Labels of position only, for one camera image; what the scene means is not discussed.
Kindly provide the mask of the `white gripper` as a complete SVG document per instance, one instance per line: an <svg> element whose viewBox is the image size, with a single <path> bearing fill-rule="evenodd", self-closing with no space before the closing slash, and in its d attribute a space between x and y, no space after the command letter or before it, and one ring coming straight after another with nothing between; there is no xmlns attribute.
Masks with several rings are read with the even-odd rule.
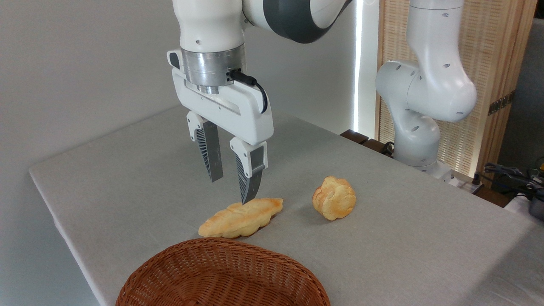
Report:
<svg viewBox="0 0 544 306"><path fill-rule="evenodd" d="M181 104L190 110L187 122L190 137L198 145L212 182L223 177L218 127L235 137L230 147L243 204L255 199L262 173L268 168L267 139L274 133L271 107L265 112L264 98L257 87L238 81L218 87L217 93L200 91L190 83L182 64L181 50L167 52L173 83Z"/></svg>

